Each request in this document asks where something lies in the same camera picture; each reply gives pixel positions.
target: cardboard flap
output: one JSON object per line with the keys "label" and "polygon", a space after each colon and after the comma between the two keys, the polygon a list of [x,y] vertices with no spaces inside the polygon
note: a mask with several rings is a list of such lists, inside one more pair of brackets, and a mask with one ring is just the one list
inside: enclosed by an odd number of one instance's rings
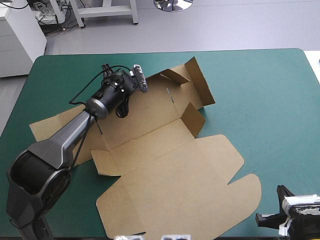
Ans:
{"label": "cardboard flap", "polygon": [[31,123],[29,125],[34,138],[37,142],[50,138],[53,134],[59,131],[63,125],[58,116],[52,116],[41,121]]}
{"label": "cardboard flap", "polygon": [[207,81],[197,63],[195,57],[191,58],[186,64],[186,69],[188,70],[193,85],[198,92],[198,95],[204,106],[214,104],[215,100],[212,96],[210,89],[208,87]]}
{"label": "cardboard flap", "polygon": [[[229,140],[215,135],[191,140],[138,167],[121,177],[125,186],[113,185],[100,197],[97,207],[107,235],[141,232],[140,225],[133,227],[136,222],[126,227],[122,222],[131,219],[134,207],[146,239],[167,233],[215,239],[248,218],[261,200],[256,175],[229,183],[243,163]],[[112,213],[112,219],[106,216]]]}
{"label": "cardboard flap", "polygon": [[122,178],[108,192],[110,194],[103,194],[96,200],[102,223],[108,225],[106,235],[113,239],[116,235],[144,233],[145,229]]}
{"label": "cardboard flap", "polygon": [[[63,126],[70,122],[75,116],[83,111],[82,105],[71,108],[67,111],[59,113],[56,116],[30,124],[31,131],[37,142],[50,138],[59,131]],[[73,149],[73,156],[76,155],[80,142]],[[90,150],[107,150],[104,137],[100,134],[97,125],[92,125],[89,129],[78,159],[75,165],[83,164],[92,159]]]}
{"label": "cardboard flap", "polygon": [[91,155],[99,175],[121,176],[111,153],[106,150],[91,150]]}
{"label": "cardboard flap", "polygon": [[198,135],[206,121],[191,102],[182,114],[181,120],[194,137]]}
{"label": "cardboard flap", "polygon": [[194,139],[179,118],[137,139],[108,151],[91,151],[98,173],[119,176]]}
{"label": "cardboard flap", "polygon": [[188,83],[190,81],[172,69],[166,69],[166,70],[162,71],[161,74],[163,76],[166,76],[167,78],[175,81],[176,83],[178,83],[180,85]]}

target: green tabletop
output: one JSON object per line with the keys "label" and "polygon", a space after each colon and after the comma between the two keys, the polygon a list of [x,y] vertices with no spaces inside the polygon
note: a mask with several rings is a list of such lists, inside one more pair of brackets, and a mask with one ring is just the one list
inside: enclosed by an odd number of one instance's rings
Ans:
{"label": "green tabletop", "polygon": [[[286,185],[297,195],[320,194],[320,87],[299,49],[42,56],[34,63],[0,137],[0,235],[19,235],[6,215],[6,170],[35,142],[30,123],[71,108],[70,98],[102,64],[140,64],[150,76],[194,56],[216,101],[201,109],[206,123],[198,137],[224,134],[241,153],[245,164],[233,180],[248,173],[260,178],[262,199],[257,212],[279,210],[277,185]],[[93,84],[82,99],[99,84]],[[116,180],[99,176],[93,161],[78,166],[71,185],[47,214],[53,235],[105,236],[96,199]],[[224,234],[275,235],[276,230],[256,227],[254,214]]]}

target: brown cardboard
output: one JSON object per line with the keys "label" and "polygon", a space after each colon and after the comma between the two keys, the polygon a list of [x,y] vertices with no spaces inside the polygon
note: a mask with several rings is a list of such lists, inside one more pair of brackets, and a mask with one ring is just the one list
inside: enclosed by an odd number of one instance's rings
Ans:
{"label": "brown cardboard", "polygon": [[256,175],[229,184],[243,164],[229,140],[215,135],[191,140],[141,165],[96,202],[107,236],[146,232],[146,239],[164,234],[218,237],[249,217],[260,202]]}
{"label": "brown cardboard", "polygon": [[[215,238],[257,208],[260,181],[249,174],[228,184],[244,159],[222,135],[195,139],[205,122],[197,109],[215,103],[195,58],[147,82],[147,93],[130,97],[126,118],[100,120],[103,135],[92,126],[77,160],[93,157],[100,175],[122,176],[96,202],[107,235]],[[82,109],[31,124],[36,140]]]}
{"label": "brown cardboard", "polygon": [[177,120],[110,151],[92,150],[98,173],[107,176],[126,174],[193,140],[204,123],[204,117],[190,103]]}
{"label": "brown cardboard", "polygon": [[[108,118],[100,120],[102,136],[97,126],[91,127],[76,162],[77,164],[92,159],[91,150],[113,150],[180,119],[190,103],[196,109],[214,103],[210,91],[199,92],[199,88],[194,85],[194,82],[197,85],[204,84],[209,90],[195,58],[192,58],[187,64],[166,69],[150,76],[147,78],[147,82],[149,88],[147,93],[137,91],[130,97],[127,117],[118,118],[112,113]],[[211,99],[211,101],[206,100],[203,103],[199,94],[208,95],[206,98]],[[30,127],[35,139],[40,141],[49,138],[80,113],[83,108],[83,106],[78,106],[31,124]],[[192,129],[191,133],[195,136],[201,127],[199,125],[198,129]]]}

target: cable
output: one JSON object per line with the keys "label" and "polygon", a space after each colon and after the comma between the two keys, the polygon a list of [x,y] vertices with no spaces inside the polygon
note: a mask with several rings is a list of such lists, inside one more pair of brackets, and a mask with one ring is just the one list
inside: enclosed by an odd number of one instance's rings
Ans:
{"label": "cable", "polygon": [[92,117],[92,114],[89,115],[88,121],[86,122],[84,134],[83,134],[83,136],[82,136],[82,138],[81,138],[81,142],[80,142],[80,145],[79,145],[79,147],[78,147],[78,150],[76,151],[76,154],[75,154],[73,163],[72,163],[71,168],[70,168],[71,170],[74,168],[74,166],[75,166],[75,164],[76,164],[76,161],[77,161],[77,159],[78,159],[79,153],[80,153],[80,151],[81,151],[81,148],[82,148],[82,146],[83,146],[83,144],[84,144],[84,142],[85,142],[87,133],[88,133],[89,128],[90,128],[91,117]]}
{"label": "cable", "polygon": [[[113,69],[113,68],[125,68],[125,69],[127,69],[128,71],[130,71],[130,69],[129,69],[128,67],[122,66],[122,65],[114,65],[114,66],[110,66],[109,68],[110,68],[110,69]],[[86,88],[87,88],[97,77],[99,77],[100,74],[102,74],[102,73],[104,73],[104,72],[106,72],[106,71],[108,71],[108,68],[102,70],[102,71],[99,72],[97,75],[95,75],[95,76],[84,86],[84,88],[83,88],[80,92],[78,92],[78,93],[69,101],[69,104],[71,104],[71,105],[83,104],[83,105],[85,105],[85,106],[87,107],[87,105],[86,105],[84,102],[82,102],[82,101],[77,101],[77,102],[73,102],[73,101],[74,101],[84,90],[86,90]]]}
{"label": "cable", "polygon": [[14,7],[14,6],[9,6],[9,5],[6,5],[6,4],[4,4],[3,2],[0,2],[0,4],[2,4],[2,5],[4,5],[4,6],[6,6],[7,8],[11,8],[11,9],[25,9],[26,7],[28,7],[29,6],[29,3],[27,3],[25,6],[23,6],[23,7]]}
{"label": "cable", "polygon": [[83,7],[86,8],[86,5],[84,4],[84,2],[82,0],[79,0],[79,1],[82,3]]}

